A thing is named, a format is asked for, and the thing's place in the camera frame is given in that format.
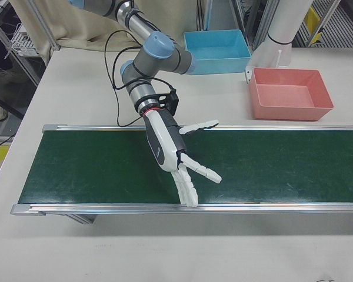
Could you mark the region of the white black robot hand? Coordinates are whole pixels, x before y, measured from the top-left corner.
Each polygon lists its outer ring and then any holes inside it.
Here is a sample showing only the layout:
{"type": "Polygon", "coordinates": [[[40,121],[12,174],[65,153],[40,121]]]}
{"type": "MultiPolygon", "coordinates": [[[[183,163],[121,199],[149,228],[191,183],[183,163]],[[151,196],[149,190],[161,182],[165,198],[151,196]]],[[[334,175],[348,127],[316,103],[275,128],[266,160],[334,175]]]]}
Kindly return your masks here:
{"type": "Polygon", "coordinates": [[[147,110],[142,117],[153,156],[162,170],[172,174],[181,204],[196,207],[198,195],[188,170],[199,173],[215,183],[220,183],[222,177],[191,159],[187,155],[187,147],[182,137],[197,130],[213,128],[219,121],[210,120],[180,127],[167,110],[158,108],[147,110]]]}

